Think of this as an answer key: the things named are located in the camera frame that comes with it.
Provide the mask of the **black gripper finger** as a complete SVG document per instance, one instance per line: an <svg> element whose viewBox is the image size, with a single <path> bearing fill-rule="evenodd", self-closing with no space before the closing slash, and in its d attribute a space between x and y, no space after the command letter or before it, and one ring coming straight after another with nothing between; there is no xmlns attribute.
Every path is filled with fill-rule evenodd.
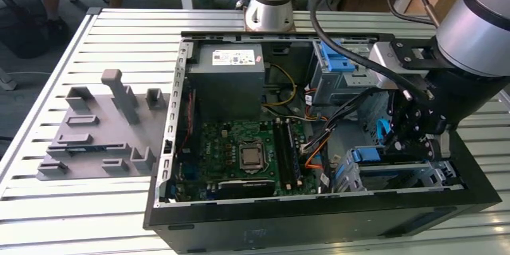
<svg viewBox="0 0 510 255"><path fill-rule="evenodd" d="M441 159L440 143L441 119L433 110L417 102L404 101L401 108L398 140L401 151L418 159Z"/></svg>
<svg viewBox="0 0 510 255"><path fill-rule="evenodd" d="M385 146L386 150L394 149L394 144L398 140L398 132L400 132L400 125L401 125L401 108L404 104L404 95L401 92L390 92L389 93L389 102L388 102L388 115L390 116L390 132L386 135L385 138Z"/></svg>

